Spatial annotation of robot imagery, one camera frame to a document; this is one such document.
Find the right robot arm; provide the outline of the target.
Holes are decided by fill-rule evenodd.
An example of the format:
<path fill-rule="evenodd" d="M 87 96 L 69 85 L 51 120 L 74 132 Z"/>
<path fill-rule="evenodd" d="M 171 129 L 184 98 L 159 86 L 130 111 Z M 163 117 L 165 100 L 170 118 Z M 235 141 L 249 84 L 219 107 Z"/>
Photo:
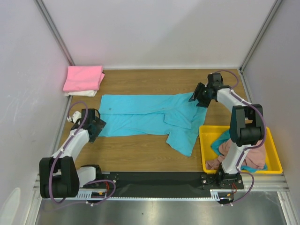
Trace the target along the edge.
<path fill-rule="evenodd" d="M 207 84 L 198 83 L 189 99 L 197 106 L 207 108 L 212 100 L 220 102 L 231 112 L 229 135 L 231 147 L 219 164 L 212 185 L 227 188 L 242 181 L 241 165 L 248 152 L 261 147 L 266 139 L 267 126 L 260 104 L 252 104 L 238 96 L 234 89 L 224 85 L 220 71 L 208 74 Z"/>

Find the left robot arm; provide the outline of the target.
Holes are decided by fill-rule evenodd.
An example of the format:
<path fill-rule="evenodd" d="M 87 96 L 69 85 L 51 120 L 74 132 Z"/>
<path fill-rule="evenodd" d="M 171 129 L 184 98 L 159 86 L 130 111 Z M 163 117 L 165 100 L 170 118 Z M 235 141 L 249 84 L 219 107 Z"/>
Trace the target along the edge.
<path fill-rule="evenodd" d="M 93 143 L 106 125 L 97 109 L 82 109 L 71 118 L 74 124 L 63 145 L 50 157 L 39 162 L 40 194 L 45 199 L 70 198 L 79 188 L 97 188 L 104 175 L 99 165 L 76 169 L 75 160 L 87 143 Z"/>

